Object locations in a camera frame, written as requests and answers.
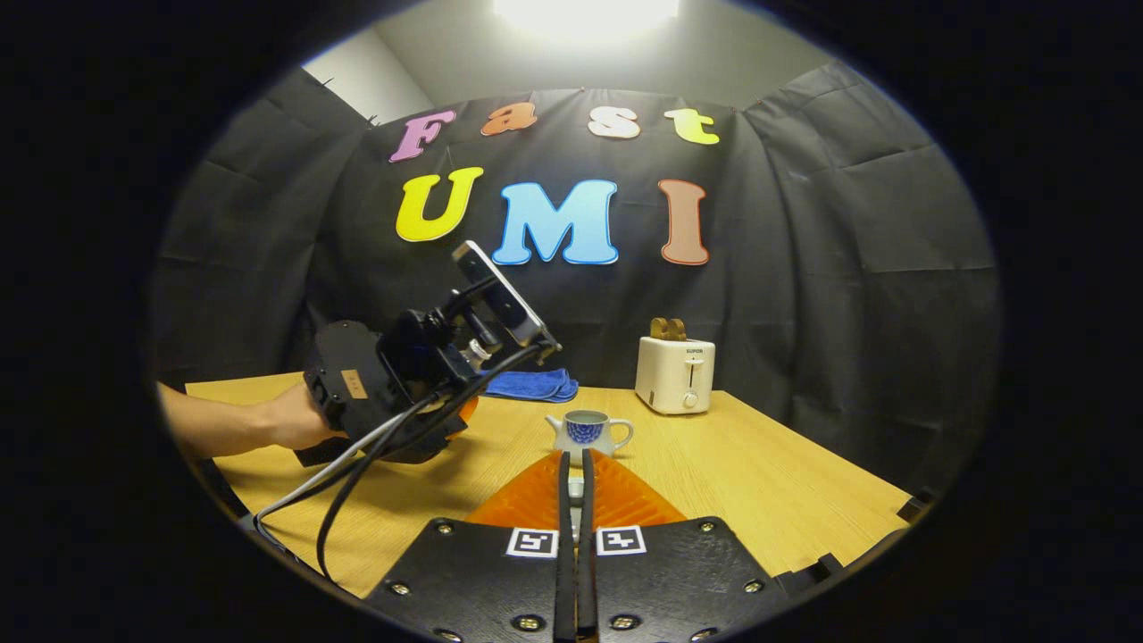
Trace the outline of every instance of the bright light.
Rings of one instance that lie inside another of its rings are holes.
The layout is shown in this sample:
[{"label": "bright light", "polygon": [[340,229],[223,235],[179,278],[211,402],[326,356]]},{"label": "bright light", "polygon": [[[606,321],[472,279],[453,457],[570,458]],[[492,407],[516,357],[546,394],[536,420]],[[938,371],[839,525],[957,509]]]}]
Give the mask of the bright light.
[{"label": "bright light", "polygon": [[493,11],[537,35],[599,40],[678,17],[679,0],[493,0]]}]

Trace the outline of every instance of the human hand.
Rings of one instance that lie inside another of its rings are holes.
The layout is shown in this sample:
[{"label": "human hand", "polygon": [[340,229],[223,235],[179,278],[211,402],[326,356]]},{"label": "human hand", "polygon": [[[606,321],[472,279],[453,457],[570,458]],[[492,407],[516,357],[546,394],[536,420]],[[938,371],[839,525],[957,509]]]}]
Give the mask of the human hand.
[{"label": "human hand", "polygon": [[304,384],[295,385],[257,407],[266,439],[272,444],[301,450],[331,437],[346,437],[345,432],[329,428]]}]

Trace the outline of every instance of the blue towel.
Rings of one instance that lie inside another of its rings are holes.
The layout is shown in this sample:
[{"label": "blue towel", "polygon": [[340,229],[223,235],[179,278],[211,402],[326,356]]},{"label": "blue towel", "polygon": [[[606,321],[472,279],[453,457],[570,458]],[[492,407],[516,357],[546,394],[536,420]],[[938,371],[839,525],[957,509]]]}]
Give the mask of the blue towel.
[{"label": "blue towel", "polygon": [[546,402],[568,402],[580,392],[580,383],[568,377],[567,369],[543,373],[507,371],[488,383],[485,395],[493,397],[511,397],[513,400],[534,400]]}]

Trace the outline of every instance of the letter m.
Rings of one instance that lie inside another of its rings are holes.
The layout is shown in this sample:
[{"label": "letter m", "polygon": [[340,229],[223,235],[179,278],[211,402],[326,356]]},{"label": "letter m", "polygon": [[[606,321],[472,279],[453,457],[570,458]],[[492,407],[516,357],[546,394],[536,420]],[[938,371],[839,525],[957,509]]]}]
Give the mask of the letter m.
[{"label": "letter m", "polygon": [[582,180],[572,187],[559,209],[538,183],[515,183],[505,186],[501,194],[507,199],[504,219],[504,241],[493,252],[493,260],[502,265],[527,263],[531,250],[525,247],[525,233],[539,257],[551,260],[563,236],[572,231],[572,242],[563,249],[568,263],[614,263],[620,250],[610,242],[607,207],[615,193],[610,180]]}]

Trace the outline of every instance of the toaster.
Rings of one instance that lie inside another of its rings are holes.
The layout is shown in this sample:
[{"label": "toaster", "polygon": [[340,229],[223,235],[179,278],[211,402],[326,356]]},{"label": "toaster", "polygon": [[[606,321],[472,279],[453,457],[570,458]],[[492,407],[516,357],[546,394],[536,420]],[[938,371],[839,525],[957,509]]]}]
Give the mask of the toaster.
[{"label": "toaster", "polygon": [[666,416],[711,408],[714,345],[698,340],[639,339],[636,395]]}]

